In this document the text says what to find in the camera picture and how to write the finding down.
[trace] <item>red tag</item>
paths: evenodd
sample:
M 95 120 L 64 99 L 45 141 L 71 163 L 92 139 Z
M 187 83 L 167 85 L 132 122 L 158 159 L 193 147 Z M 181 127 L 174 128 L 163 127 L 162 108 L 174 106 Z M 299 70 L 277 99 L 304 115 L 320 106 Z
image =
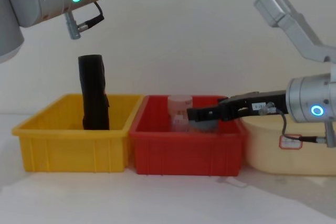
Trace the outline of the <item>red tag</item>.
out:
M 292 137 L 300 137 L 301 135 L 289 135 Z M 293 140 L 280 136 L 279 147 L 283 150 L 299 150 L 302 148 L 302 142 L 300 140 Z

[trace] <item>metal bracket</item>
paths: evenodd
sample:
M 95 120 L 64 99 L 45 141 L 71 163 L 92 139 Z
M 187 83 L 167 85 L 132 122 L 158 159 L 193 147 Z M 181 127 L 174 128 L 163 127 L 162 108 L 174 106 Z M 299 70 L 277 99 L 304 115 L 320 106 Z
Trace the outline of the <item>metal bracket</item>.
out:
M 329 148 L 336 147 L 336 137 L 332 122 L 325 122 L 324 127 L 325 127 L 325 139 L 327 140 L 327 147 Z
M 336 64 L 331 64 L 330 83 L 336 84 Z
M 86 23 L 77 25 L 77 22 L 75 21 L 75 18 L 73 17 L 73 14 L 71 11 L 64 13 L 64 15 L 67 21 L 67 27 L 68 27 L 68 31 L 70 34 L 70 38 L 80 39 L 81 37 L 80 33 L 89 29 L 88 25 Z

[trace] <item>black cable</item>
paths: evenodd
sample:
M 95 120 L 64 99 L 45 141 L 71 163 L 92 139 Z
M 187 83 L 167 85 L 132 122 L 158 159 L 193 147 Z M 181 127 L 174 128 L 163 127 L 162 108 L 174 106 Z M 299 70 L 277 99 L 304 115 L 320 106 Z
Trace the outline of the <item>black cable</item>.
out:
M 98 3 L 94 2 L 94 4 L 96 5 L 96 7 L 97 7 L 97 9 L 98 9 L 98 11 L 100 13 L 100 15 L 103 16 L 103 10 L 100 8 L 100 6 L 98 5 Z
M 285 114 L 281 111 L 281 110 L 278 110 L 278 109 L 276 109 L 276 112 L 279 114 L 279 115 L 281 115 L 281 117 L 282 117 L 282 120 L 283 120 L 283 127 L 282 127 L 282 131 L 281 131 L 281 133 L 282 133 L 282 135 L 284 136 L 284 137 L 286 137 L 286 138 L 288 138 L 288 139 L 292 139 L 292 140 L 300 140 L 300 138 L 298 138 L 298 137 L 293 137 L 293 136 L 288 136 L 288 135 L 286 135 L 286 128 L 287 128 L 287 119 L 286 119 L 286 116 L 285 116 Z
M 102 9 L 100 8 L 97 2 L 94 2 L 94 4 L 96 5 L 99 11 L 99 15 L 85 22 L 85 24 L 88 26 L 88 29 L 90 29 L 92 26 L 95 26 L 96 24 L 104 20 Z
M 289 136 L 289 135 L 286 135 L 286 128 L 287 128 L 287 119 L 286 119 L 286 116 L 285 114 L 279 110 L 279 109 L 276 109 L 276 112 L 281 115 L 282 117 L 282 120 L 283 120 L 283 127 L 282 127 L 282 131 L 281 131 L 281 134 L 288 138 L 288 139 L 292 139 L 292 140 L 299 140 L 301 142 L 308 142 L 308 143 L 317 143 L 317 136 L 300 136 L 300 137 L 293 137 L 293 136 Z

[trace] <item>white table surface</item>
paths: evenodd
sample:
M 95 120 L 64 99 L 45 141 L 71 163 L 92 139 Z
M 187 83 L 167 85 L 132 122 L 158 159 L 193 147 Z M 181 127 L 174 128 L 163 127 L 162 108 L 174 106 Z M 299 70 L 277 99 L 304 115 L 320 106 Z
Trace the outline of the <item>white table surface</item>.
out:
M 26 173 L 11 136 L 26 118 L 0 115 L 0 223 L 336 223 L 333 177 Z

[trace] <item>white sticker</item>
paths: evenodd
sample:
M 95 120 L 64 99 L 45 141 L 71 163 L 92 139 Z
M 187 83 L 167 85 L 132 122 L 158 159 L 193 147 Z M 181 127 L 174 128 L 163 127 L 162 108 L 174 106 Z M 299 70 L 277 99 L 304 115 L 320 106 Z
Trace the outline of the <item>white sticker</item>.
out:
M 300 140 L 289 139 L 284 136 L 281 136 L 279 147 L 284 150 L 299 150 L 302 148 L 302 142 Z
M 266 102 L 252 103 L 253 110 L 261 110 L 265 106 L 266 106 Z
M 184 124 L 185 122 L 188 122 L 188 119 L 184 115 L 174 115 L 173 124 Z

